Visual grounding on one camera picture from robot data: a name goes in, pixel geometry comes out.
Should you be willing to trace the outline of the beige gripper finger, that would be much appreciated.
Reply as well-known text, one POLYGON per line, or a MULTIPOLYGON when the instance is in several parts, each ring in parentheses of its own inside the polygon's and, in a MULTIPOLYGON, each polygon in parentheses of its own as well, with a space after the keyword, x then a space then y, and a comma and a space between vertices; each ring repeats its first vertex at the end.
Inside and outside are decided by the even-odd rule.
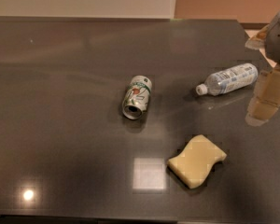
POLYGON ((265 25, 255 35, 252 35, 245 42, 245 47, 248 49, 265 49, 265 41, 268 34, 269 25, 265 25))
POLYGON ((247 108, 245 121, 251 126, 268 122, 280 108, 280 64, 271 71, 262 70, 247 108))

